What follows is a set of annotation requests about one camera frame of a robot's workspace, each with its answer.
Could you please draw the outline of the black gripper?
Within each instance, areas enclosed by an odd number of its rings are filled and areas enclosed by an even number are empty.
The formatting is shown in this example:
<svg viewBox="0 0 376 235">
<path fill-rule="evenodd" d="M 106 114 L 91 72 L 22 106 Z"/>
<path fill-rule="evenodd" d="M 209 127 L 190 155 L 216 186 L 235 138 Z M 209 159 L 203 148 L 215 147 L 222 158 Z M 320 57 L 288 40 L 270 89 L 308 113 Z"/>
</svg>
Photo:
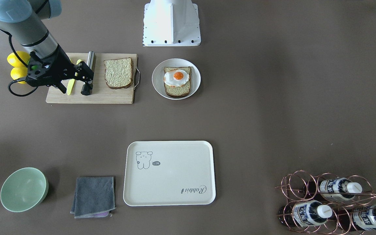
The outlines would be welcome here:
<svg viewBox="0 0 376 235">
<path fill-rule="evenodd" d="M 30 57 L 40 60 L 43 65 L 38 70 L 30 71 L 27 69 L 28 85 L 32 87 L 54 86 L 59 89 L 66 89 L 61 81 L 75 78 L 85 82 L 83 91 L 93 89 L 94 72 L 84 61 L 74 65 L 61 46 L 57 46 L 56 50 L 48 57 L 39 58 L 35 52 L 30 52 Z"/>
</svg>

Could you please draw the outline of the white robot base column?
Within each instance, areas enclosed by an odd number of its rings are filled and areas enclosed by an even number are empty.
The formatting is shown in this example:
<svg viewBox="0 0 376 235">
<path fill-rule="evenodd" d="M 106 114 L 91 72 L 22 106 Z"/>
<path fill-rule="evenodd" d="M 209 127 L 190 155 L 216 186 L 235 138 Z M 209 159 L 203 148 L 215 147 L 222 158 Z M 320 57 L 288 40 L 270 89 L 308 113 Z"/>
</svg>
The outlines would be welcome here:
<svg viewBox="0 0 376 235">
<path fill-rule="evenodd" d="M 191 0 L 151 0 L 144 6 L 142 45 L 145 47 L 199 46 L 200 21 Z"/>
</svg>

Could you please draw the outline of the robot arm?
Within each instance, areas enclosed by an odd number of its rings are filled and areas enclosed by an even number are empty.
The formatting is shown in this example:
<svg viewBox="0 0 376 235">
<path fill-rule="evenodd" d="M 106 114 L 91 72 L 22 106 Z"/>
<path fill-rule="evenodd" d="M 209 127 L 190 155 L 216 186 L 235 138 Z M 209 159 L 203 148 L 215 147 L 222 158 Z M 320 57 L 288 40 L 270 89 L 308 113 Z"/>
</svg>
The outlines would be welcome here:
<svg viewBox="0 0 376 235">
<path fill-rule="evenodd" d="M 35 89 L 53 86 L 66 93 L 62 81 L 76 79 L 85 83 L 82 95 L 90 95 L 91 67 L 85 62 L 73 64 L 42 22 L 61 12 L 59 0 L 0 0 L 0 30 L 13 36 L 31 56 L 27 74 L 14 82 L 24 81 Z"/>
</svg>

